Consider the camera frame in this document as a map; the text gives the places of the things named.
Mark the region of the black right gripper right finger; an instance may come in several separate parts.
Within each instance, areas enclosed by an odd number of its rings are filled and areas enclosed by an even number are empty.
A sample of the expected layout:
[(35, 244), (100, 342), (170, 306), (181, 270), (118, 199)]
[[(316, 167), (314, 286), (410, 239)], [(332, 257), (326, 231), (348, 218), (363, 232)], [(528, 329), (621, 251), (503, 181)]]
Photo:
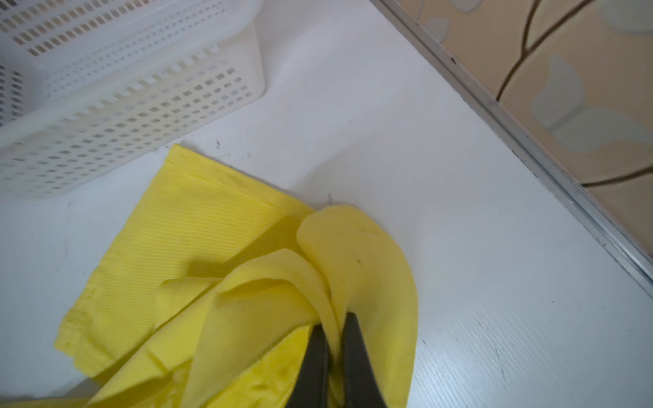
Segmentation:
[(362, 330), (356, 315), (348, 312), (342, 336), (345, 407), (386, 408), (379, 390)]

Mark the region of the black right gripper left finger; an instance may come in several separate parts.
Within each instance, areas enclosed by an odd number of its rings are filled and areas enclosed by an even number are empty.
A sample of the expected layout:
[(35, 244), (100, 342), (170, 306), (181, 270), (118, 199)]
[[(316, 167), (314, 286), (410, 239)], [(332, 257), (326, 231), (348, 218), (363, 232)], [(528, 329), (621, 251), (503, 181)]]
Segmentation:
[(327, 408), (330, 349), (321, 325), (311, 331), (294, 389), (285, 408)]

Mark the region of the yellow trousers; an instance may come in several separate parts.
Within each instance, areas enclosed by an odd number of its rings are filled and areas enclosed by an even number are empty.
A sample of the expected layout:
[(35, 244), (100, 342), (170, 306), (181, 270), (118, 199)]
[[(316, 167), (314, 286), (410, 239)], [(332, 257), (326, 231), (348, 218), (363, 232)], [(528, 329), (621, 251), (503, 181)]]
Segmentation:
[(345, 407), (348, 312), (386, 406), (405, 406), (418, 293), (392, 236), (173, 146), (55, 341), (100, 389), (32, 406), (285, 407), (321, 325), (328, 407)]

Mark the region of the white plastic perforated basket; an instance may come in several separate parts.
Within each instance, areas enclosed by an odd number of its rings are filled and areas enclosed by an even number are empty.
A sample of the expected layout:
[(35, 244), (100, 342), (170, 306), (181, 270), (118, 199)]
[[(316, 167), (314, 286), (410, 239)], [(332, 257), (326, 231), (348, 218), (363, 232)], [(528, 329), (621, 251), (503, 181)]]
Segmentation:
[(4, 1), (1, 194), (73, 190), (257, 100), (259, 1)]

